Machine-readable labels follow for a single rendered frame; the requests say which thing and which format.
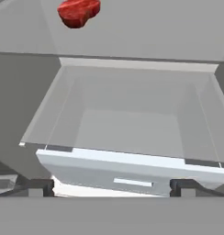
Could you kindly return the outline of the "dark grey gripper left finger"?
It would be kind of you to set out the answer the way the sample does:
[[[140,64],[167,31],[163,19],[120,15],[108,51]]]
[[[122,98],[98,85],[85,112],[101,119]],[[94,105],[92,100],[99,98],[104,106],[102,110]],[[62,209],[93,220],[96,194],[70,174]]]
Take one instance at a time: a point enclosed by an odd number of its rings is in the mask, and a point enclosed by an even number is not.
[[[31,197],[47,197],[54,196],[54,181],[52,179],[32,179],[24,185],[19,185],[10,191],[0,194],[4,196],[31,196]]]

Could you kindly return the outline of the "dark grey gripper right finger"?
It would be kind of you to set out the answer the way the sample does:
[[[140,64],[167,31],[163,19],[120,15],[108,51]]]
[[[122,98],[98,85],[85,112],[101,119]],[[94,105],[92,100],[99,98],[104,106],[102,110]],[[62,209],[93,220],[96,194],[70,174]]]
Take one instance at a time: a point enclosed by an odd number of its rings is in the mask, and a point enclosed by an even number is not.
[[[224,197],[223,193],[205,188],[194,179],[172,179],[170,197]]]

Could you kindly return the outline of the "clear fridge drawer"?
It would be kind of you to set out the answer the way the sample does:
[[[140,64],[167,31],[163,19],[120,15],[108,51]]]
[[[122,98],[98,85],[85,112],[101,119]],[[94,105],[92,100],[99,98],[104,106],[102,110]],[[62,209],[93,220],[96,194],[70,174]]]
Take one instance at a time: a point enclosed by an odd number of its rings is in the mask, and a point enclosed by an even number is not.
[[[224,96],[207,70],[64,61],[20,144],[68,187],[168,196],[172,179],[194,179],[218,189]]]

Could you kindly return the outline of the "grey fridge shelf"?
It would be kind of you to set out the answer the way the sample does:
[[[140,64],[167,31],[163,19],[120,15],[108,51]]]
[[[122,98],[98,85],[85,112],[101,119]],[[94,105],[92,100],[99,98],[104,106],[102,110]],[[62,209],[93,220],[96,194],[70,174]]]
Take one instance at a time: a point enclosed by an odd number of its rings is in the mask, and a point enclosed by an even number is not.
[[[70,29],[62,0],[0,2],[0,52],[224,62],[224,0],[101,0]]]

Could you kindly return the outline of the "red raw steak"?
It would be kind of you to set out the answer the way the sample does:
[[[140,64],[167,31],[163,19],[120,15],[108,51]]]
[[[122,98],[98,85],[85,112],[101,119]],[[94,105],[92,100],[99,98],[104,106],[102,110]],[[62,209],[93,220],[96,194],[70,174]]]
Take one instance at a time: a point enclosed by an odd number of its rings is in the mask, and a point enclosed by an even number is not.
[[[68,28],[82,28],[99,13],[100,8],[100,0],[65,0],[58,6],[57,12]]]

